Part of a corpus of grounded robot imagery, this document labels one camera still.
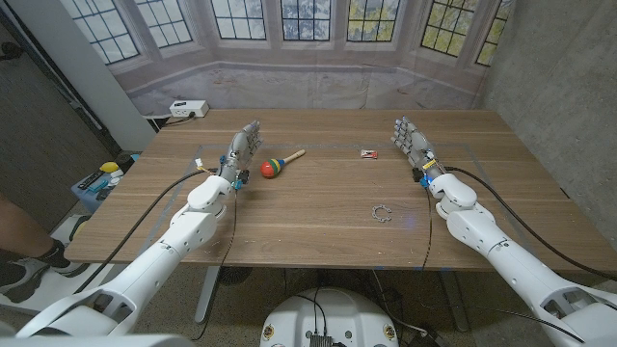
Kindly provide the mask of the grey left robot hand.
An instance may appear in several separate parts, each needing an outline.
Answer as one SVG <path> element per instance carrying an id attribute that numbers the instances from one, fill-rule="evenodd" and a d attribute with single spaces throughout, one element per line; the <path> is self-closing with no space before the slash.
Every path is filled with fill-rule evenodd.
<path id="1" fill-rule="evenodd" d="M 235 189 L 249 182 L 249 166 L 263 142 L 259 129 L 260 122 L 254 120 L 237 132 L 222 161 L 218 176 L 227 180 Z"/>

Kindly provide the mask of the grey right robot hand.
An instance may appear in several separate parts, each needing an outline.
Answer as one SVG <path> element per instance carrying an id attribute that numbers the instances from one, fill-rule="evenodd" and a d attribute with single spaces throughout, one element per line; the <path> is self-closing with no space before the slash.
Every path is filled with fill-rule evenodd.
<path id="1" fill-rule="evenodd" d="M 408 157 L 415 182 L 428 186 L 435 178 L 445 174 L 433 145 L 405 117 L 395 121 L 393 136 L 390 139 Z"/>

